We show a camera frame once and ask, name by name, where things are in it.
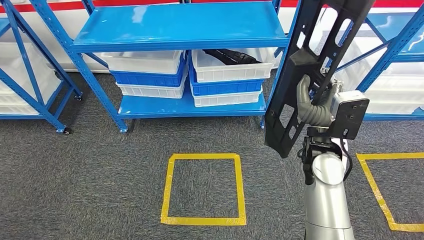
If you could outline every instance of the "stacked bins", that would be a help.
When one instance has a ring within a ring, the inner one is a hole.
[[[261,63],[225,65],[203,50],[189,52],[191,94],[196,107],[256,103],[262,83],[271,75],[275,57],[269,48],[231,49]]]
[[[180,99],[188,74],[182,50],[102,54],[123,95]]]
[[[61,80],[46,65],[44,57],[31,43],[24,43],[24,46],[43,102],[47,104]],[[15,42],[0,42],[0,51],[0,68],[37,101],[18,45]],[[0,115],[39,115],[39,113],[0,80]]]
[[[381,45],[377,37],[355,37],[340,65]],[[344,91],[355,90],[386,49],[382,49],[334,74]],[[424,106],[424,62],[394,62],[365,91],[369,114],[411,114]]]

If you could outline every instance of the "shelf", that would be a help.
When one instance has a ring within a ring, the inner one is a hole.
[[[364,121],[424,120],[424,110],[417,108],[412,114],[365,114]]]
[[[271,1],[96,7],[72,48],[79,53],[284,47]]]
[[[367,23],[377,36],[385,42],[396,37],[413,17],[414,12],[370,13]],[[394,62],[424,62],[424,26],[399,52]]]
[[[263,116],[265,108],[263,93],[259,95],[259,101],[254,103],[195,107],[190,81],[187,79],[181,99],[123,96],[118,116],[121,119]]]
[[[10,28],[9,19],[7,17],[0,17],[0,36],[5,34]]]

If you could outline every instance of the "yellow floor tape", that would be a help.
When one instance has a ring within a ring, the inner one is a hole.
[[[357,153],[356,157],[362,166],[363,172],[365,173],[366,179],[371,186],[372,192],[374,192],[375,199],[377,199],[381,210],[387,219],[388,226],[394,231],[405,231],[405,232],[424,232],[424,224],[410,224],[410,223],[396,223],[392,213],[387,207],[386,201],[377,187],[377,183],[371,174],[370,169],[366,163],[366,160],[394,160],[394,159],[424,159],[424,152],[411,152],[411,153],[371,153],[371,154],[360,154]]]
[[[234,159],[235,186],[237,189],[238,217],[172,217],[168,216],[175,160]],[[236,153],[174,153],[168,161],[165,190],[163,192],[160,222],[171,225],[241,226],[246,225],[245,194],[243,192],[242,164]]]

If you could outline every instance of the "black plastic frame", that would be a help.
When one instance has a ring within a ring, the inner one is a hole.
[[[313,104],[319,103],[320,97],[330,84],[337,66],[345,55],[346,50],[367,17],[375,0],[302,0],[295,22],[288,52],[282,66],[281,73],[272,95],[268,109],[265,113],[265,144],[276,150],[282,158],[289,155],[305,123],[299,122],[296,101],[296,86],[304,75],[311,79],[311,86],[319,86],[312,100]],[[314,27],[317,23],[321,9],[327,5],[338,12],[337,19],[325,41],[320,55],[316,55],[309,48]],[[344,40],[342,46],[336,43],[336,36],[345,19],[350,19],[353,26]],[[297,47],[300,34],[305,34],[302,48]],[[326,74],[321,69],[326,58],[331,60],[331,66]],[[294,108],[294,112],[287,124],[283,126],[280,115],[285,105]],[[295,134],[290,137],[289,132],[294,127]],[[347,139],[355,138],[356,133],[345,136]]]

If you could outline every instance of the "blue plastic bin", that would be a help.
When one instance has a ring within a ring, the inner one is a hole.
[[[183,77],[187,58],[184,53],[179,57],[179,66],[176,74],[160,74],[148,72],[110,71],[118,84],[147,85],[161,87],[179,87]]]
[[[235,94],[258,92],[261,90],[265,79],[251,79],[239,81],[216,81],[216,82],[197,82],[196,71],[193,66],[192,52],[188,52],[188,74],[194,96],[206,96],[217,94]]]

